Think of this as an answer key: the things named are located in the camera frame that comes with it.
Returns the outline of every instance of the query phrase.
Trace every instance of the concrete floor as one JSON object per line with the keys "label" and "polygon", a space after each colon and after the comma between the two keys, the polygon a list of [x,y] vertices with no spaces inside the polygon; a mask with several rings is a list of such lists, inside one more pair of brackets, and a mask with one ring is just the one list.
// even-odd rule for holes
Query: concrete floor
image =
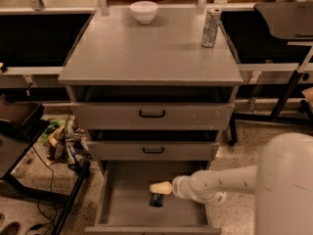
{"label": "concrete floor", "polygon": [[[237,129],[239,142],[235,147],[228,146],[230,131],[227,130],[223,133],[221,146],[215,161],[211,164],[211,169],[220,170],[256,165],[262,147],[271,137],[286,132],[313,133],[311,127],[244,121],[237,121]],[[46,147],[41,143],[36,143],[34,147],[45,160]],[[16,174],[16,178],[27,186],[49,190],[51,171],[38,159],[33,150],[29,151],[29,154],[31,156],[30,164],[23,164]],[[53,191],[69,193],[76,175],[67,168],[67,162],[53,164],[51,169],[54,171]],[[67,218],[62,231],[64,235],[84,234],[85,227],[94,225],[103,178],[95,162],[91,163],[90,171],[90,176],[84,182]],[[253,234],[254,201],[252,195],[228,193],[228,198],[221,207],[210,208],[213,227],[221,227],[223,235]],[[51,206],[40,205],[40,207],[47,215],[53,214],[55,211]],[[15,221],[20,224],[20,229],[18,233],[13,234],[50,234],[45,233],[48,226],[27,232],[31,226],[48,221],[38,211],[37,203],[0,197],[0,212],[5,215],[2,225],[0,220],[1,235],[8,234],[5,232],[6,227]]]}

